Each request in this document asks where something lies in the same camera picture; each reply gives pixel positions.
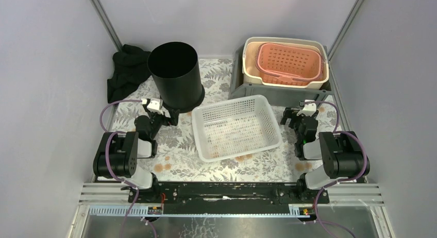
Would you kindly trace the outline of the grey plastic crate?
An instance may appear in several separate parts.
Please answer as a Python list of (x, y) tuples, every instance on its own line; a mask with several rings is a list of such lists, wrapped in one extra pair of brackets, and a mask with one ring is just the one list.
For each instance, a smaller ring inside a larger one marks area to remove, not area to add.
[(299, 89), (267, 86), (257, 83), (244, 82), (243, 74), (243, 49), (241, 45), (235, 52), (233, 70), (231, 73), (229, 99), (241, 98), (253, 95), (263, 95), (272, 106), (298, 107), (299, 103), (309, 99), (325, 101), (328, 96), (333, 95), (331, 83), (324, 83), (320, 90)]

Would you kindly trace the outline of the white perforated plastic basket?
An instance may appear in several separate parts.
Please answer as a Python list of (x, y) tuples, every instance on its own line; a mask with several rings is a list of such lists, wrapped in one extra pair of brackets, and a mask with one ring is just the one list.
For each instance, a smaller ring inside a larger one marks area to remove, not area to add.
[(256, 154), (282, 144), (278, 121), (263, 95), (196, 107), (192, 128), (196, 150), (204, 162)]

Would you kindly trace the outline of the large black cylindrical container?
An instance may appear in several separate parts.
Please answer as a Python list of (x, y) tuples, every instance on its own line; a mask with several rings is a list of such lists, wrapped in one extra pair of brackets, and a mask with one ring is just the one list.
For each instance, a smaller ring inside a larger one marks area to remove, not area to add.
[(188, 113), (205, 98), (196, 50), (184, 42), (167, 42), (154, 48), (147, 60), (166, 109)]

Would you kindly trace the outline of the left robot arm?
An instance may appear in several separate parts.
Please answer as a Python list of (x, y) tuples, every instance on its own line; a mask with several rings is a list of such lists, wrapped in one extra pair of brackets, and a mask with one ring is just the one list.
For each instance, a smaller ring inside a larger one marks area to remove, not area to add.
[(138, 116), (135, 131), (104, 132), (93, 160), (93, 172), (97, 177), (113, 179), (139, 190), (147, 202), (159, 198), (160, 189), (154, 185), (155, 175), (138, 167), (138, 159), (151, 159), (157, 154), (155, 140), (162, 126), (177, 126), (179, 109), (168, 109), (169, 116), (162, 111), (162, 104), (148, 99), (142, 104), (145, 115)]

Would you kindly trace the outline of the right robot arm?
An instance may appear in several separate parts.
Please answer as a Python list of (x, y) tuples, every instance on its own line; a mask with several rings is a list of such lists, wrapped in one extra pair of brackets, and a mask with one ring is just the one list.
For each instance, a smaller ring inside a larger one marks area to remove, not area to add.
[(370, 172), (370, 162), (353, 131), (317, 133), (317, 110), (286, 107), (280, 123), (296, 135), (295, 155), (301, 161), (321, 160), (322, 165), (303, 173), (297, 181), (296, 198), (303, 203), (327, 185), (356, 180)]

